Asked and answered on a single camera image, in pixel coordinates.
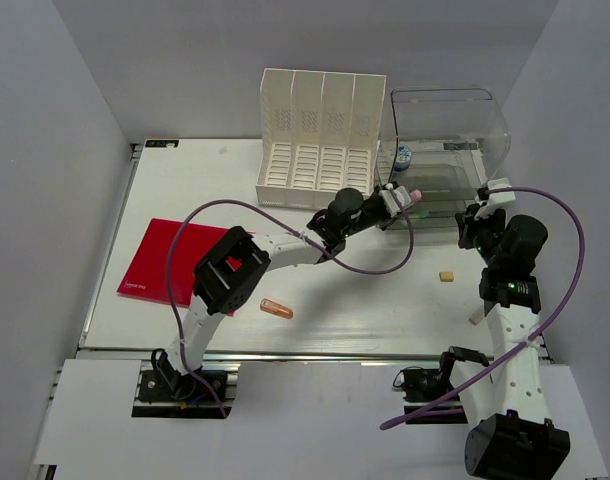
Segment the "pink correction tape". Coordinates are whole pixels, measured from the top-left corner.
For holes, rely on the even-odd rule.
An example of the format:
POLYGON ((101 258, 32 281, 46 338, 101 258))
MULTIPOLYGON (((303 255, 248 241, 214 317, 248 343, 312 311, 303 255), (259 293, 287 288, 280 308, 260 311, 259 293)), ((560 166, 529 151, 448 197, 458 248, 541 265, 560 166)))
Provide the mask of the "pink correction tape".
POLYGON ((422 199, 422 192, 418 189, 410 191, 409 194, 413 203, 417 203, 422 199))

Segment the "blue lidded jar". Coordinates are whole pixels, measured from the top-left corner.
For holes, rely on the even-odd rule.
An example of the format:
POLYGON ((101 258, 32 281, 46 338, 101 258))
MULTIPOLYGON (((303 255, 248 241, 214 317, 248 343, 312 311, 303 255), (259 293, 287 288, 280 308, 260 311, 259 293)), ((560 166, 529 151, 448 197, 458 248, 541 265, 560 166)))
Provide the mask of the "blue lidded jar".
POLYGON ((407 145, 399 145, 396 149, 395 159, 392 166, 390 180, 399 179, 410 167, 412 151, 407 145))

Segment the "clear acrylic storage box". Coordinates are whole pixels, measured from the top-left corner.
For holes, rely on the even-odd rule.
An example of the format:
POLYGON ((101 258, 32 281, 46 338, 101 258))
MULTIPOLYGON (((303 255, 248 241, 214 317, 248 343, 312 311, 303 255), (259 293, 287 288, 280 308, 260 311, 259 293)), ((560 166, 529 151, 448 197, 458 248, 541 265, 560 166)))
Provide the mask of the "clear acrylic storage box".
POLYGON ((405 87, 386 97, 374 183, 391 182, 399 145, 412 151, 409 169, 397 180, 422 200, 409 214, 429 210, 416 228, 452 228, 454 215, 474 202, 477 190, 504 162, 511 137, 491 90, 480 86, 405 87))

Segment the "orange correction tape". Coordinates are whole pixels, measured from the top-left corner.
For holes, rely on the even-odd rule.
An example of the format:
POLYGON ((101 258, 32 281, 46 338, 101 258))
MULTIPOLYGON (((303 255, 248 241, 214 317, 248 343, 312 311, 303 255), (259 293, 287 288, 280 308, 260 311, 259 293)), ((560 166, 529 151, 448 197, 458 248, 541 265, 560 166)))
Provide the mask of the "orange correction tape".
POLYGON ((293 318, 293 311, 290 308, 266 298, 261 300, 260 310, 284 319, 293 318))

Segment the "green correction tape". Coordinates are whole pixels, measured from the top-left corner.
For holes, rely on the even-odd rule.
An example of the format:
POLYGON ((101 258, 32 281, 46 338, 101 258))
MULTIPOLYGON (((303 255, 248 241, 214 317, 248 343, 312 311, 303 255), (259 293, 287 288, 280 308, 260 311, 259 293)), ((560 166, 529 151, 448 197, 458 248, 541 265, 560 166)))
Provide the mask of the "green correction tape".
POLYGON ((431 216, 431 212, 429 210, 422 210, 419 212, 412 212, 410 214, 410 219, 412 222, 421 221, 427 219, 431 216))

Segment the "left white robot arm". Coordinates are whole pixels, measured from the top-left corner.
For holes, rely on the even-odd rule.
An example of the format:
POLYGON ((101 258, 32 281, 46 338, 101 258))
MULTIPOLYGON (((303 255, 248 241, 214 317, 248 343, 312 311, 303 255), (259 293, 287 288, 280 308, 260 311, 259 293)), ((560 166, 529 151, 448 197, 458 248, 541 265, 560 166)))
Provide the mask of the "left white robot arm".
POLYGON ((281 234, 262 236, 241 226, 228 229, 194 267, 187 313, 180 313, 176 300, 169 301, 177 335, 169 347, 151 354, 152 370, 166 394, 180 402, 208 396, 221 403, 224 395, 214 387, 214 376, 202 372, 204 355, 221 322, 249 300, 262 277, 288 266, 337 261, 349 237, 385 228, 399 214, 390 189, 364 197, 344 188, 302 231, 286 226, 281 234))

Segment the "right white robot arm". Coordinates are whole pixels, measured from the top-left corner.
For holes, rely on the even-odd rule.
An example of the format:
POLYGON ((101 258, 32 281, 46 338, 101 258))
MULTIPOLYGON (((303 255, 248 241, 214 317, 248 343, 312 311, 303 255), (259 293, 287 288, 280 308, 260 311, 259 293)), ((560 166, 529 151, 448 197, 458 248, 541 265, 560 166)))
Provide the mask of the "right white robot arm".
POLYGON ((555 427, 540 377, 538 348, 530 339, 541 301, 532 272, 548 239, 546 227, 527 215, 499 209, 481 218, 470 206, 456 216, 458 245, 485 262, 479 284, 484 320, 497 367, 473 384, 467 367, 453 363, 436 374, 438 390, 460 398, 470 426, 466 470, 480 479, 551 479, 571 449, 555 427))

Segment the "yellow eraser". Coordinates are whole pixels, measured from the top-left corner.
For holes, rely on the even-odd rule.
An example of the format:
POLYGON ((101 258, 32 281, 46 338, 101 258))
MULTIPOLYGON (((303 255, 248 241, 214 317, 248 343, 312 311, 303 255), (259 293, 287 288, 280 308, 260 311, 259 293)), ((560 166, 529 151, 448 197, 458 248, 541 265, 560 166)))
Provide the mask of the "yellow eraser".
POLYGON ((441 271, 439 273, 439 279, 441 282, 453 282, 455 275, 452 271, 441 271))

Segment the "white eraser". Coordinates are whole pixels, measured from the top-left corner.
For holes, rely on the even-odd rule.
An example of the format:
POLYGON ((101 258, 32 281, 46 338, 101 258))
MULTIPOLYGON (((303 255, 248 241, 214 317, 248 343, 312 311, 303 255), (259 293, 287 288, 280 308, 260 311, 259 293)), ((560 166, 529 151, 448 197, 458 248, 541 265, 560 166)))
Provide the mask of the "white eraser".
POLYGON ((480 307, 469 317, 469 322, 473 325, 478 325, 484 318, 485 309, 480 307))

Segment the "white file organizer rack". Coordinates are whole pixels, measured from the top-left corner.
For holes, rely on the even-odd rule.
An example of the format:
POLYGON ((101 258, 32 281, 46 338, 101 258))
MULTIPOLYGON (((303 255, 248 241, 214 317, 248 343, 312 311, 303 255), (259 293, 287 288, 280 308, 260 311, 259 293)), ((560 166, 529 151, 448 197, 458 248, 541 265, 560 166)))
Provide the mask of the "white file organizer rack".
POLYGON ((265 69, 258 203, 320 210, 343 188, 369 196, 385 90, 384 75, 265 69))

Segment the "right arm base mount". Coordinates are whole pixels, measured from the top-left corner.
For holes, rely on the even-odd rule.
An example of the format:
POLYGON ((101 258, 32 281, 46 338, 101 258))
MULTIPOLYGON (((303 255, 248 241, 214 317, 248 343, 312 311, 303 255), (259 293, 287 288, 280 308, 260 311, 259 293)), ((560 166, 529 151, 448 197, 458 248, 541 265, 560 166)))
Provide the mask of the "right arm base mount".
MULTIPOLYGON (((488 358, 479 351, 451 346, 440 356, 437 368, 406 367, 398 372, 392 386, 404 393, 404 414, 410 414, 431 403, 453 389, 450 376, 454 366, 464 363, 489 366, 488 358)), ((461 424, 467 423, 466 415, 456 396, 434 409, 434 416, 423 416, 407 421, 407 424, 461 424)))

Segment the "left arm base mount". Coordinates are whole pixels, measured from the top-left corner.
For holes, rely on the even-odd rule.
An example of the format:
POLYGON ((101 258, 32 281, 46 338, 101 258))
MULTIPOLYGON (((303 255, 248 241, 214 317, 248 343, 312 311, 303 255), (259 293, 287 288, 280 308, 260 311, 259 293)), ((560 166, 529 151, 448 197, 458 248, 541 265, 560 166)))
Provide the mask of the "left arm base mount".
POLYGON ((225 419, 232 410, 236 375, 224 369, 173 368, 167 353, 156 349, 142 365, 131 416, 159 419, 225 419))

